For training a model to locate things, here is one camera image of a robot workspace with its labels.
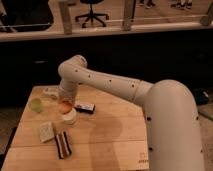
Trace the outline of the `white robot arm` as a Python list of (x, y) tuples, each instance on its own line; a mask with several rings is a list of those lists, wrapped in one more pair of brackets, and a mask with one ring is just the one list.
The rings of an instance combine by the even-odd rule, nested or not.
[(74, 98), (85, 84), (143, 109), (150, 171), (205, 171), (199, 115), (191, 91), (171, 79), (144, 80), (97, 72), (75, 55), (58, 67), (59, 96)]

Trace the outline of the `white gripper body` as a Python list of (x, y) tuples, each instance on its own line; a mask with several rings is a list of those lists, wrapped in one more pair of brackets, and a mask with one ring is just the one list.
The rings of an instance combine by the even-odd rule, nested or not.
[(78, 91), (77, 85), (72, 85), (67, 88), (59, 86), (58, 87), (59, 100), (68, 101), (69, 103), (74, 104), (76, 100), (77, 91)]

